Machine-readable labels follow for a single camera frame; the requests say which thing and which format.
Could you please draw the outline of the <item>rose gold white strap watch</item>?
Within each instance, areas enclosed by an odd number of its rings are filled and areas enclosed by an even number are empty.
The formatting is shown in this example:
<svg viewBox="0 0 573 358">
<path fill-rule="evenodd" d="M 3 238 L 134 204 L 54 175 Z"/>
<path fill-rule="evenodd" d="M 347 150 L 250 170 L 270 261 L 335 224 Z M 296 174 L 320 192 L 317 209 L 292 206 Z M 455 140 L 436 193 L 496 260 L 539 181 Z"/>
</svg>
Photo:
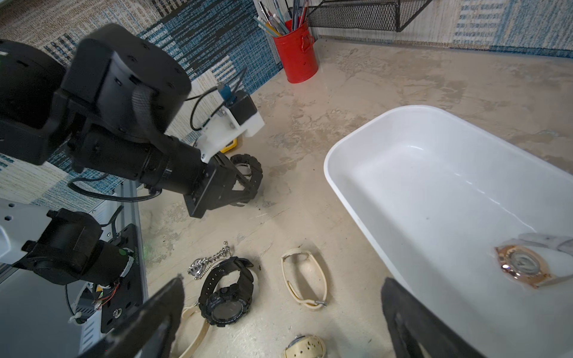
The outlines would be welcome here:
<svg viewBox="0 0 573 358">
<path fill-rule="evenodd" d="M 532 248 L 548 249 L 572 256 L 572 238 L 526 233 L 507 240 L 495 247 L 501 271 L 534 289 L 572 279 L 571 274 L 560 277 L 552 273 L 543 256 Z"/>
</svg>

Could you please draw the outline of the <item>silver chain pocket watch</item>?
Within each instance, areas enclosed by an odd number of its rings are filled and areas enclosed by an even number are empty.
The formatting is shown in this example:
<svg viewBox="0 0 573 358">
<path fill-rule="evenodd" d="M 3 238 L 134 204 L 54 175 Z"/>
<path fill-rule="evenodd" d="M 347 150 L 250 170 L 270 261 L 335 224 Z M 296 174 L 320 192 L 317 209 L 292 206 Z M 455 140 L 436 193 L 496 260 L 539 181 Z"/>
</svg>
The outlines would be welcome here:
<svg viewBox="0 0 573 358">
<path fill-rule="evenodd" d="M 214 255 L 202 257 L 194 260 L 187 269 L 187 274 L 195 280 L 201 280 L 216 263 L 229 258 L 232 254 L 231 246 L 228 241 L 224 241 L 223 247 Z"/>
</svg>

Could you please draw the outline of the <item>black chunky digital watch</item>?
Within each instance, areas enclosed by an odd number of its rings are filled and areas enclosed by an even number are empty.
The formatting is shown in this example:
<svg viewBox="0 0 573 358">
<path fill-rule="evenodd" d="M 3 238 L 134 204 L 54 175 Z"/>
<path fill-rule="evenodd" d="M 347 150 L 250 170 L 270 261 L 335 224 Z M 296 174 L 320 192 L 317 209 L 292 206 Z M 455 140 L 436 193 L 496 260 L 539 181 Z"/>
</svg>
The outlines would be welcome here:
<svg viewBox="0 0 573 358">
<path fill-rule="evenodd" d="M 255 287 L 252 267 L 252 262 L 246 258 L 230 257 L 210 271 L 198 299 L 201 316 L 209 325 L 223 328 L 249 312 Z M 224 277 L 235 272 L 239 273 L 235 283 L 218 287 Z"/>
</svg>

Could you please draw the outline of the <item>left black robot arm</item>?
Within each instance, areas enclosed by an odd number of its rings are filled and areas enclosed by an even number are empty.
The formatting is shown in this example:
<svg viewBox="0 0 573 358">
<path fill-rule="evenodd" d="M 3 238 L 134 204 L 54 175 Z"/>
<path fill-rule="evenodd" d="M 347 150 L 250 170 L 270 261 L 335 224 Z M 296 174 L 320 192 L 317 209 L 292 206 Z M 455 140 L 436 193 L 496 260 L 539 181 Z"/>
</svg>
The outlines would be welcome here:
<svg viewBox="0 0 573 358">
<path fill-rule="evenodd" d="M 224 123 L 208 119 L 194 146 L 183 143 L 167 128 L 191 89 L 174 58 L 117 24 L 82 39 L 69 67 L 2 40 L 1 153 L 42 165 L 66 149 L 75 172 L 134 180 L 149 198 L 177 192 L 193 218 L 248 204 L 263 179 L 261 164 L 222 150 L 264 121 L 247 92 L 218 84 L 223 101 L 213 115 Z"/>
</svg>

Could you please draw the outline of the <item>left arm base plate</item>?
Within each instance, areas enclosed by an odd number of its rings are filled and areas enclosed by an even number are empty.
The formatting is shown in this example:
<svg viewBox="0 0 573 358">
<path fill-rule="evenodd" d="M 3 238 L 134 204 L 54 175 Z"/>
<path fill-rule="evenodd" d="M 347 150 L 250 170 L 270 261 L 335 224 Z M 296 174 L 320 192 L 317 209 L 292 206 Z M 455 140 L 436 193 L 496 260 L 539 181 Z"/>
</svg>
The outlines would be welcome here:
<svg viewBox="0 0 573 358">
<path fill-rule="evenodd" d="M 137 225 L 127 225 L 114 244 L 134 258 L 132 267 L 125 277 L 119 280 L 119 288 L 113 298 L 106 302 L 101 309 L 101 333 L 107 334 L 116 328 L 123 319 L 127 319 L 144 301 L 142 271 L 140 268 L 139 228 Z"/>
</svg>

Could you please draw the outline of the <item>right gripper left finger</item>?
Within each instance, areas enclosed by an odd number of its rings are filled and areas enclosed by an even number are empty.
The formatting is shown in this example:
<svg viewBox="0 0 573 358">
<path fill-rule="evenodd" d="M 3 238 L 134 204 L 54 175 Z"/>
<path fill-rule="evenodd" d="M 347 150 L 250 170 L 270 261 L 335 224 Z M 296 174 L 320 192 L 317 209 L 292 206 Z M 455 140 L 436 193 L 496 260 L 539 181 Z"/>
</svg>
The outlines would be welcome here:
<svg viewBox="0 0 573 358">
<path fill-rule="evenodd" d="M 181 323 L 184 277 L 157 291 L 81 357 L 168 357 Z"/>
</svg>

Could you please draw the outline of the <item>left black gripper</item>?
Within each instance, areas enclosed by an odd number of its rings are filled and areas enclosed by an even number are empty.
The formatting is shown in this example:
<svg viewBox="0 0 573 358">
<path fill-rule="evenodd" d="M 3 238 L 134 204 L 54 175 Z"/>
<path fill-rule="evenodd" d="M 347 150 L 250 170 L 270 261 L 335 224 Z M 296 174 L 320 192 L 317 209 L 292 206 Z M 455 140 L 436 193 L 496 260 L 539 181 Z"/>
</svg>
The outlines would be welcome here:
<svg viewBox="0 0 573 358">
<path fill-rule="evenodd" d="M 242 207 L 254 199 L 262 178 L 251 177 L 249 161 L 249 155 L 212 157 L 194 190 L 184 196 L 189 216 L 201 219 L 208 210 Z"/>
</svg>

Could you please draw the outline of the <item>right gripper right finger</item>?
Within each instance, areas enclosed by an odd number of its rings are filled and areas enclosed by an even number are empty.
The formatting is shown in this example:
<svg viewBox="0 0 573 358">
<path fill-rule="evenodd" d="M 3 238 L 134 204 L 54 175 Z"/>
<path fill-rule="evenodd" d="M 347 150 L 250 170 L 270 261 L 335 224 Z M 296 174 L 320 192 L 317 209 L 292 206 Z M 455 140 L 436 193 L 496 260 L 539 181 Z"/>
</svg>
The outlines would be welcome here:
<svg viewBox="0 0 573 358">
<path fill-rule="evenodd" d="M 483 356 L 393 278 L 381 288 L 381 306 L 397 357 Z"/>
</svg>

